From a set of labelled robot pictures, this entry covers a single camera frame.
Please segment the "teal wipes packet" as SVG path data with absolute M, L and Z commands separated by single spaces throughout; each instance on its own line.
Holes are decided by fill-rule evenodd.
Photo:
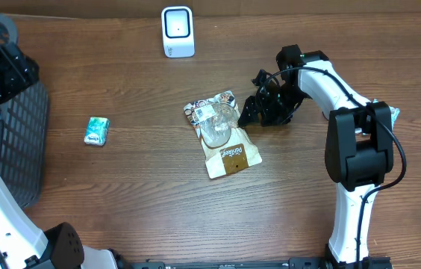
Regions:
M 373 99 L 371 101 L 371 103 L 379 103 L 379 102 L 380 101 L 378 101 L 377 99 Z M 394 130 L 395 123 L 397 121 L 397 118 L 398 118 L 398 116 L 400 114 L 400 109 L 399 108 L 395 108 L 395 107 L 393 107 L 391 105 L 388 105 L 388 104 L 387 104 L 387 107 L 390 109 L 391 130 L 393 131 Z M 377 126 L 378 123 L 376 122 L 376 120 L 373 120 L 373 121 L 374 121 L 374 125 Z

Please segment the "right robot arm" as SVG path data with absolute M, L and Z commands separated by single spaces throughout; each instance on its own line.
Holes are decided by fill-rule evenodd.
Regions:
M 356 93 L 321 51 L 285 46 L 279 71 L 260 70 L 238 120 L 241 127 L 288 124 L 304 99 L 318 104 L 328 121 L 325 167 L 336 184 L 334 227 L 325 256 L 312 268 L 391 268 L 388 257 L 372 257 L 367 246 L 372 205 L 393 168 L 390 107 Z

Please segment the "beige clear pouch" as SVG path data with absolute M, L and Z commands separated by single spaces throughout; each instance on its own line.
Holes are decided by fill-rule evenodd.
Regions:
M 237 173 L 262 162 L 258 148 L 238 126 L 240 112 L 230 90 L 186 104 L 184 114 L 203 148 L 210 178 Z

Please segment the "green tissue pack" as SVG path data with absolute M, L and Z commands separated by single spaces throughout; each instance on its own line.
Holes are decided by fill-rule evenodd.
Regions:
M 110 120 L 105 117 L 91 117 L 84 136 L 84 143 L 92 146 L 104 146 Z

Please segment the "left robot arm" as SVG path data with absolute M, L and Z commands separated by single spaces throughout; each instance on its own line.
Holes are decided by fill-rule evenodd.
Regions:
M 15 43 L 0 45 L 0 104 L 36 84 L 38 66 Z M 0 176 L 0 268 L 117 268 L 111 250 L 84 246 L 69 223 L 38 228 Z

